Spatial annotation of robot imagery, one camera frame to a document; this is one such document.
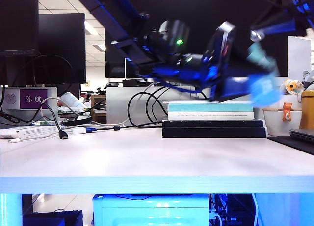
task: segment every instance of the stack of books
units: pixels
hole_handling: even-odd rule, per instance
[[[265,138],[263,120],[248,102],[170,102],[162,120],[164,138]]]

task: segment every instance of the robotic arm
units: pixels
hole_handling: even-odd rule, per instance
[[[306,29],[314,29],[314,0],[277,0],[251,30],[251,40],[260,41],[270,34],[289,32],[291,35],[306,36]],[[305,72],[303,86],[314,82],[314,71]]]
[[[189,27],[180,20],[165,21],[159,31],[152,30],[147,33],[144,44],[140,44],[138,37],[149,16],[139,14],[128,0],[80,1],[105,26],[114,39],[111,43],[142,77],[154,78],[165,86],[181,91],[183,89],[172,86],[170,82],[190,84],[195,86],[196,90],[189,92],[194,93],[211,87],[210,99],[215,101],[224,101],[249,93],[259,98],[256,101],[260,106],[269,105],[279,99],[279,94],[274,91],[272,77],[269,76],[276,71],[276,65],[270,67],[272,64],[263,64],[268,58],[262,50],[258,56],[254,53],[250,55],[249,61],[256,65],[257,70],[254,74],[248,75],[248,80],[228,75],[229,55],[236,30],[231,23],[224,22],[218,27],[202,55],[182,54],[188,40]],[[296,1],[285,0],[285,3],[289,3],[286,6],[282,5],[281,9],[287,11],[285,13],[287,18],[289,16],[292,20],[306,14],[300,13],[299,8],[307,10],[309,6],[304,5],[303,0],[293,4]],[[269,30],[267,25],[263,21],[256,24],[252,29],[252,35],[256,34],[256,39],[261,39],[266,34],[274,33],[273,27]]]

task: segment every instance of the purple label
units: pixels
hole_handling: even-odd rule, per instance
[[[47,90],[39,89],[21,89],[20,90],[20,108],[21,109],[37,109],[41,102],[47,98]]]

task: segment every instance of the green led light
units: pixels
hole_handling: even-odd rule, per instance
[[[182,39],[179,39],[176,41],[177,45],[182,45],[183,44],[183,40]]]

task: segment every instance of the floor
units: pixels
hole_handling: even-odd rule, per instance
[[[38,213],[53,212],[58,209],[82,210],[83,226],[93,226],[93,198],[94,194],[45,194],[45,202],[36,201],[33,211]]]

